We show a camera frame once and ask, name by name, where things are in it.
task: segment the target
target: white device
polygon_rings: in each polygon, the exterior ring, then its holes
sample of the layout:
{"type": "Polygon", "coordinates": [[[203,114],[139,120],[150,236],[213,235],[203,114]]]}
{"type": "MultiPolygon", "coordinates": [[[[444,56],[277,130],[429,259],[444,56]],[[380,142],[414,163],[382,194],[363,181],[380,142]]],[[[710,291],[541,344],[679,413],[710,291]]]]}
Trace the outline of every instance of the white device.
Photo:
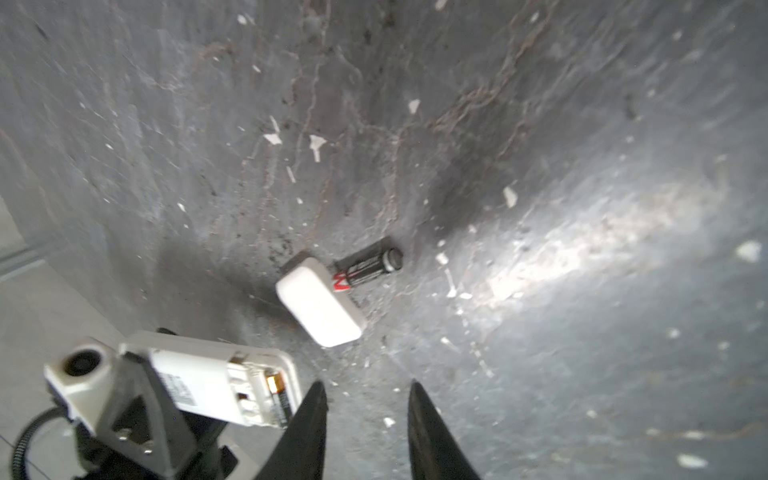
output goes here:
{"type": "Polygon", "coordinates": [[[118,350],[89,339],[45,364],[45,378],[67,403],[70,418],[80,419],[91,434],[115,382],[115,359],[126,352],[149,361],[185,412],[282,428],[301,404],[296,367],[280,350],[151,332],[135,333],[118,350]]]}
{"type": "Polygon", "coordinates": [[[333,276],[308,258],[277,282],[277,296],[321,346],[357,340],[366,317],[346,293],[333,290],[333,276]]]}

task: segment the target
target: battery inside compartment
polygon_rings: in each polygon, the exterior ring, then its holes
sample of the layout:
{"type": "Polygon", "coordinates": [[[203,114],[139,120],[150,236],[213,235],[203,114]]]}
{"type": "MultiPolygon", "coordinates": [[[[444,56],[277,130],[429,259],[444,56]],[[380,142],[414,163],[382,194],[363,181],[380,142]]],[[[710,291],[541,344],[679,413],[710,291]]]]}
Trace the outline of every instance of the battery inside compartment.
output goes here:
{"type": "Polygon", "coordinates": [[[275,419],[281,427],[286,428],[293,418],[293,412],[291,412],[290,401],[288,400],[288,392],[286,391],[283,376],[280,372],[265,370],[264,378],[266,379],[266,386],[272,396],[272,410],[275,419]]]}

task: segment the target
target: red marking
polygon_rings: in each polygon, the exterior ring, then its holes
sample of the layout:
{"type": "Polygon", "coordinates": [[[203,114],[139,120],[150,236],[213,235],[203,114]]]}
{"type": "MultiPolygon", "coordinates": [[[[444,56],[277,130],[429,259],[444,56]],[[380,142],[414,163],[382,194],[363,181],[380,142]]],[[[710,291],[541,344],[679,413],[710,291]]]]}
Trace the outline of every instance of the red marking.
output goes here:
{"type": "Polygon", "coordinates": [[[333,282],[333,289],[336,292],[344,292],[352,288],[349,285],[349,282],[346,281],[346,274],[344,272],[338,272],[336,275],[333,276],[333,279],[335,280],[333,282]]]}

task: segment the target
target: dark stain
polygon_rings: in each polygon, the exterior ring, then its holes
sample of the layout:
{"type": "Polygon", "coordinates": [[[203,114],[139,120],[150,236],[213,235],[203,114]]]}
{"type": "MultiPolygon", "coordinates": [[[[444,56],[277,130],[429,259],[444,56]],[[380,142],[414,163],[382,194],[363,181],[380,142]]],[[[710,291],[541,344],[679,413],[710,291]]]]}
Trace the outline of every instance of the dark stain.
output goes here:
{"type": "Polygon", "coordinates": [[[628,120],[637,120],[637,110],[634,108],[634,97],[632,94],[624,96],[624,115],[628,120]]]}
{"type": "Polygon", "coordinates": [[[37,23],[37,22],[35,22],[35,28],[37,28],[37,29],[38,29],[38,33],[40,34],[40,36],[41,36],[41,37],[43,37],[43,40],[45,40],[45,41],[47,41],[47,42],[50,42],[50,41],[51,41],[51,39],[50,39],[50,38],[48,38],[48,34],[47,34],[47,33],[45,33],[45,30],[43,30],[43,29],[42,29],[42,27],[41,27],[40,25],[38,25],[38,23],[37,23]]]}
{"type": "Polygon", "coordinates": [[[386,14],[384,19],[382,20],[382,27],[394,28],[395,25],[397,25],[397,19],[395,18],[395,14],[392,12],[386,14]]]}

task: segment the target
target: gray marble surface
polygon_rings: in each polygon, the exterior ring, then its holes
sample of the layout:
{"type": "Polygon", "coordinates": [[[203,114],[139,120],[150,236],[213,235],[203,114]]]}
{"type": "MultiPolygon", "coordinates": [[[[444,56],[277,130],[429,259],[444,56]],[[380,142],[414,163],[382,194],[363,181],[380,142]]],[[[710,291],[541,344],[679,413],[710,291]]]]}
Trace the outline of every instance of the gray marble surface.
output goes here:
{"type": "Polygon", "coordinates": [[[411,378],[483,478],[768,475],[763,3],[34,0],[0,22],[24,236],[59,232],[51,265],[122,333],[291,353],[329,390],[326,478],[409,478],[411,378]],[[321,349],[281,269],[385,236],[406,268],[352,293],[360,341],[321,349]]]}

